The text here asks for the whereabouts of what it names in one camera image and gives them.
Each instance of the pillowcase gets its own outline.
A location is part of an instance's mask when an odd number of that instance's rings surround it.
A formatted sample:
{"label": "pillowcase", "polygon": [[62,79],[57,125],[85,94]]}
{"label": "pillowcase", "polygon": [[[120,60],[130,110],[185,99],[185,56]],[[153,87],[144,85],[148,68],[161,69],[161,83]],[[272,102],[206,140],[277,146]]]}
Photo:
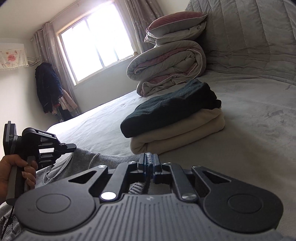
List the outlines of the pillowcase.
{"label": "pillowcase", "polygon": [[174,33],[166,34],[160,38],[154,38],[147,33],[144,42],[153,43],[156,46],[160,46],[166,43],[179,41],[179,40],[196,40],[199,35],[205,29],[207,22],[202,22],[190,29],[180,30]]}
{"label": "pillowcase", "polygon": [[207,14],[202,12],[177,12],[154,20],[146,32],[152,37],[160,38],[166,34],[192,28],[206,17]]}

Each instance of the curtain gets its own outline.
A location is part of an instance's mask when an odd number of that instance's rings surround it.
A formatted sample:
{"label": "curtain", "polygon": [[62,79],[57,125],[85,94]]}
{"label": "curtain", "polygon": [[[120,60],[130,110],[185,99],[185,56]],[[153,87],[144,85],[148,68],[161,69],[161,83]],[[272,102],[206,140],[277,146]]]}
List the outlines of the curtain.
{"label": "curtain", "polygon": [[151,43],[144,43],[146,28],[156,19],[163,16],[163,12],[156,0],[124,0],[131,17],[137,43],[141,53],[154,47]]}
{"label": "curtain", "polygon": [[52,68],[60,79],[62,88],[66,90],[70,97],[77,103],[71,87],[71,85],[73,85],[72,79],[65,62],[62,60],[62,53],[52,24],[45,23],[42,29],[35,33],[33,42],[35,50],[38,52],[40,62],[52,64]]}

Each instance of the ceiling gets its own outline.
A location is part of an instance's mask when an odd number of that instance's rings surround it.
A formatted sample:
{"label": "ceiling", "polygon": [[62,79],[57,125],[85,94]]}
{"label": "ceiling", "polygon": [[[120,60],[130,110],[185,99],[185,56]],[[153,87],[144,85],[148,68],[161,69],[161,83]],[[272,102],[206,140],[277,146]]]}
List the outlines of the ceiling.
{"label": "ceiling", "polygon": [[63,9],[77,0],[7,0],[0,7],[0,38],[31,39]]}

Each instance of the window pane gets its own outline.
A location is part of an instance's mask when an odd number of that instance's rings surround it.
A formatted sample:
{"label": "window pane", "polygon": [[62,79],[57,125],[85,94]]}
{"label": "window pane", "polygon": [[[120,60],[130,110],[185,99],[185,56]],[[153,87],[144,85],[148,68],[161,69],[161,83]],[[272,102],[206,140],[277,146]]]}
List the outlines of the window pane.
{"label": "window pane", "polygon": [[114,4],[99,8],[87,18],[96,46],[107,66],[133,54],[133,48]]}
{"label": "window pane", "polygon": [[113,44],[109,37],[111,34],[108,24],[109,15],[108,7],[102,7],[87,18],[89,29],[95,35],[96,47],[105,66],[117,61]]}
{"label": "window pane", "polygon": [[62,33],[61,37],[77,81],[103,68],[84,20]]}

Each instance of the screw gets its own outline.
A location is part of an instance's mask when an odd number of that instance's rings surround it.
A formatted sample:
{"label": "screw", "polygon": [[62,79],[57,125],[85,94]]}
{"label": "screw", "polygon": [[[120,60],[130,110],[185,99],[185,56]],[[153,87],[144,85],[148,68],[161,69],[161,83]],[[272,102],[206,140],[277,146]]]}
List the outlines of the screw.
{"label": "screw", "polygon": [[196,199],[197,196],[194,193],[185,193],[182,195],[182,198],[187,201],[192,201],[192,200]]}
{"label": "screw", "polygon": [[101,198],[104,200],[112,200],[116,198],[116,194],[114,192],[104,192],[101,194]]}

